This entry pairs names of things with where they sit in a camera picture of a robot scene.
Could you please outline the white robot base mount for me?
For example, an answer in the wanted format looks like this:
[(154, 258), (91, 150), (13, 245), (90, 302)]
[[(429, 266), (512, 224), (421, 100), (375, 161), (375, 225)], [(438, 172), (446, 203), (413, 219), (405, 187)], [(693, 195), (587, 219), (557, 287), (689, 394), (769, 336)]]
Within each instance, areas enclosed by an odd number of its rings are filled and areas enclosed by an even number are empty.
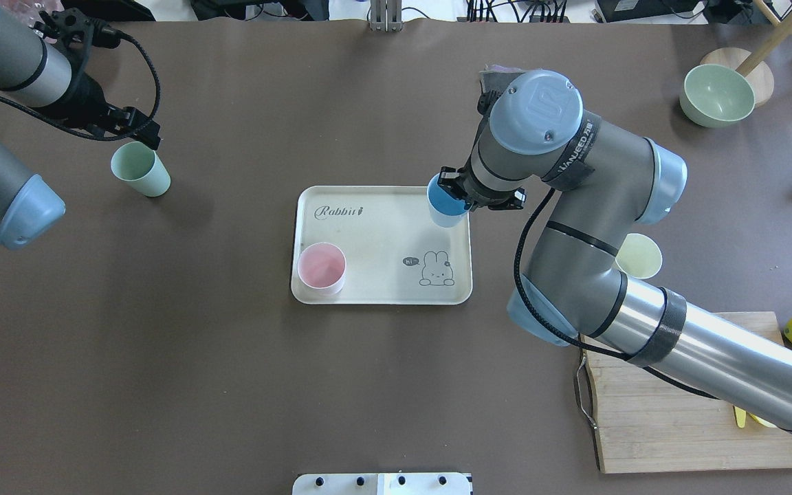
[(456, 471), (305, 474), (292, 494), (472, 494), (472, 476)]

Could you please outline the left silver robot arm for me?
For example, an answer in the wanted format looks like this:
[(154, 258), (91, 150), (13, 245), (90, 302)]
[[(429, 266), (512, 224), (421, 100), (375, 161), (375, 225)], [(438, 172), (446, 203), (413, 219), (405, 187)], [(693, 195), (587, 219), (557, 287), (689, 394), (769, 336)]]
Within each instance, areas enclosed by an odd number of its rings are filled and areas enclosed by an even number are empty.
[[(136, 39), (75, 8), (40, 16), (28, 26), (0, 6), (0, 103), (74, 137), (133, 139), (157, 150), (160, 104), (154, 103), (150, 115), (114, 106), (86, 73), (92, 47), (136, 45)], [(62, 198), (0, 142), (0, 245), (20, 250), (64, 213)]]

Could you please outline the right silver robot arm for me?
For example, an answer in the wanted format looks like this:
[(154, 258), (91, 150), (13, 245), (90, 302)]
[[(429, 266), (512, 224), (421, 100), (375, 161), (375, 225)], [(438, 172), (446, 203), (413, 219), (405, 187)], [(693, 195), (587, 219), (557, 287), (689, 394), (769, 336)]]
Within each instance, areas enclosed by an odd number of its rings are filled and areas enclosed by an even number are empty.
[(559, 194), (525, 269), (540, 210), (520, 234), (510, 319), (544, 341), (617, 358), (792, 435), (792, 350), (614, 266), (632, 226), (660, 221), (679, 200), (684, 159), (586, 110), (578, 88), (553, 70), (509, 74), (481, 94), (477, 110), (465, 166), (443, 167), (430, 183), (433, 209), (520, 210), (533, 178)]

